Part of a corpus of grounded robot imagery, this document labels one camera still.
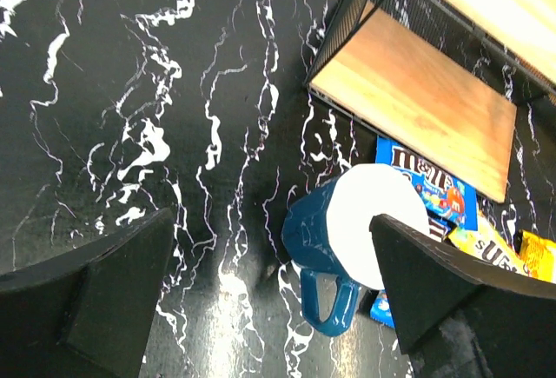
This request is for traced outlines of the yellow M&M bag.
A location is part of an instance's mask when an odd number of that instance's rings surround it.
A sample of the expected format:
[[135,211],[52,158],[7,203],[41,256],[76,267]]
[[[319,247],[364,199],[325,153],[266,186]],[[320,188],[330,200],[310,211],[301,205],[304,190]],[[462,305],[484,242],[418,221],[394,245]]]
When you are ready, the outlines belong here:
[[476,230],[457,227],[447,235],[447,239],[458,250],[483,262],[516,274],[530,275],[525,262],[506,243],[480,210],[477,211],[477,226]]
[[526,230],[520,233],[520,258],[528,267],[530,276],[555,283],[555,242]]

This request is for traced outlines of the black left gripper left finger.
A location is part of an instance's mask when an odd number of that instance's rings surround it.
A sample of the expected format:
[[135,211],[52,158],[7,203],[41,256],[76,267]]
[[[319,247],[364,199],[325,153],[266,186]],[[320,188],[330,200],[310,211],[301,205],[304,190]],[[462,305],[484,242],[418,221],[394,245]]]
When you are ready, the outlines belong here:
[[136,377],[173,246],[169,209],[1,276],[3,377]]

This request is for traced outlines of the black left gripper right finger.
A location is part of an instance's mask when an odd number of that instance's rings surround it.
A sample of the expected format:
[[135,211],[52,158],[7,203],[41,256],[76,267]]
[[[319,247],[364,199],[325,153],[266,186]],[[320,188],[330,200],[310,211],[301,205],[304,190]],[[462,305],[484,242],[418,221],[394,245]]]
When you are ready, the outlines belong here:
[[370,232],[400,351],[417,377],[553,377],[555,286],[388,215]]

